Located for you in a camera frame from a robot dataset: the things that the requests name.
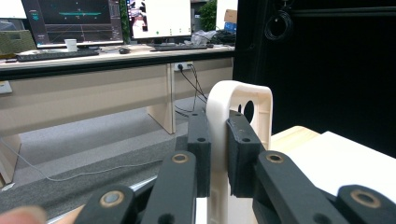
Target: desk leg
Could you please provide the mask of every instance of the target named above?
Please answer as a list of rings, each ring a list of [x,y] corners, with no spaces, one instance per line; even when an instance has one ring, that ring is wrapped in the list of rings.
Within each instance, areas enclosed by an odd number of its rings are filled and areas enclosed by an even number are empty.
[[[20,151],[21,139],[18,134],[2,137],[2,140],[15,152]],[[12,153],[3,142],[0,142],[0,187],[4,184],[9,184],[14,176],[15,165],[17,164],[17,155]]]
[[[148,114],[152,116],[169,133],[176,132],[175,108],[174,108],[174,71],[172,64],[166,65],[166,99],[165,103],[147,107]]]

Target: white desk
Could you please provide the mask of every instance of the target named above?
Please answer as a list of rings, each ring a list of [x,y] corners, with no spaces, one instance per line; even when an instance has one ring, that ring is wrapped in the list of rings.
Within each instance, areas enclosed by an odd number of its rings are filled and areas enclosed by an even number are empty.
[[[134,63],[135,60],[145,59],[150,60],[150,63],[155,63],[153,60],[166,62],[170,57],[176,57],[175,60],[194,55],[211,58],[213,53],[231,51],[231,49],[172,52],[152,52],[151,49],[146,46],[135,46],[132,47],[132,53],[123,55],[118,54],[117,50],[112,50],[109,53],[101,53],[99,56],[0,64],[0,79],[4,75],[2,71],[23,70],[26,74],[26,69],[32,73],[40,69],[52,69],[50,71],[52,75],[49,77],[9,81],[13,92],[0,94],[0,136],[12,136],[145,106],[148,113],[166,131],[174,133],[176,131],[174,101],[193,96],[195,91],[181,74],[174,73],[172,63],[109,70],[106,68],[112,68],[113,64],[120,62],[125,66],[128,63]],[[89,67],[90,64],[98,63],[105,64],[101,64],[103,66],[101,71],[53,75],[54,71],[61,74],[62,68],[79,65]],[[193,63],[205,93],[209,93],[217,82],[233,78],[233,65],[230,57]],[[186,71],[185,74],[193,80],[191,72]],[[0,145],[0,153],[5,154],[5,151],[7,149]],[[7,175],[4,170],[9,169],[2,168],[0,163],[1,174],[9,183],[12,175],[9,175],[9,172]]]

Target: gray carpet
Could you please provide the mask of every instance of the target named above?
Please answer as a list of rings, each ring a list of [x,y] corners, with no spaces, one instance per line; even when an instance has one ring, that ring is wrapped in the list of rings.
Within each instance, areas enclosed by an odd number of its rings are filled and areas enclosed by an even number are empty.
[[[177,101],[192,109],[193,98]],[[195,108],[205,107],[197,101]],[[119,165],[161,160],[175,150],[178,136],[187,133],[188,119],[177,115],[177,133],[167,133],[145,109],[69,123],[21,134],[21,154],[52,178],[67,178]],[[156,174],[160,162],[121,168],[98,175],[83,175],[53,182],[18,159],[15,186],[0,191],[0,212],[38,204],[57,217],[87,202],[95,189],[106,185],[131,186]]]

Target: white object with hole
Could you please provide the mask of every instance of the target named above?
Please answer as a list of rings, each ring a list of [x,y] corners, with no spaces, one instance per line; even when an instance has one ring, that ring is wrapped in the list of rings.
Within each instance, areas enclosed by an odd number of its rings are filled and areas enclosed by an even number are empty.
[[[262,141],[265,149],[271,146],[273,97],[271,90],[238,81],[217,83],[207,99],[206,115],[212,137],[212,163],[210,197],[207,200],[208,224],[257,223],[251,199],[236,199],[230,195],[227,176],[227,128],[230,109],[242,113],[248,102],[253,103],[254,113],[250,125]]]

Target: second monitor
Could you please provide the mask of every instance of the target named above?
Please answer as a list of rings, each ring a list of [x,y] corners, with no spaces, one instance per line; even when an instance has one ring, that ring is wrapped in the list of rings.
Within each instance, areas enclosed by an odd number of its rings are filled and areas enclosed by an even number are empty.
[[[190,0],[126,0],[132,40],[191,35]]]

